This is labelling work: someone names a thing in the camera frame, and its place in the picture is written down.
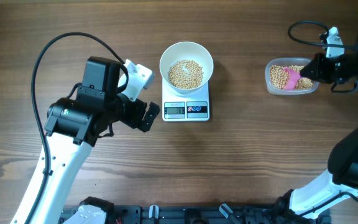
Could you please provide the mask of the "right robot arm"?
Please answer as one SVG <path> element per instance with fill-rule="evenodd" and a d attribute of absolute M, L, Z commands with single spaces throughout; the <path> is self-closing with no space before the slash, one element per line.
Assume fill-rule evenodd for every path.
<path fill-rule="evenodd" d="M 336 87 L 354 79 L 358 88 L 358 35 L 354 45 L 344 45 L 332 29 L 325 29 L 318 53 L 299 75 L 302 78 L 327 83 L 335 93 Z M 306 186 L 289 190 L 275 202 L 272 215 L 283 217 L 288 223 L 316 219 L 322 212 L 348 198 L 358 203 L 358 128 L 335 145 L 328 159 L 328 168 Z"/>

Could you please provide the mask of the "pink plastic scoop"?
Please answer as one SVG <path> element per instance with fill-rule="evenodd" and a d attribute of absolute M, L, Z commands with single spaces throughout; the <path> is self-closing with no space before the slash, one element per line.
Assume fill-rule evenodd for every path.
<path fill-rule="evenodd" d="M 288 67 L 284 67 L 283 71 L 288 73 L 288 81 L 284 90 L 294 90 L 298 80 L 301 78 L 300 73 Z"/>

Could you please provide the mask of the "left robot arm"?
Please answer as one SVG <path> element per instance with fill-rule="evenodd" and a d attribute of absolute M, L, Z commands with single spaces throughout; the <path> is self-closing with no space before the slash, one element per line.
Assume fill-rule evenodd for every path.
<path fill-rule="evenodd" d="M 44 129 L 49 151 L 41 152 L 13 223 L 56 222 L 79 169 L 103 132 L 113 136 L 113 123 L 150 130 L 160 108 L 138 96 L 154 78 L 153 71 L 130 60 L 87 60 L 76 98 L 61 98 L 48 109 Z"/>

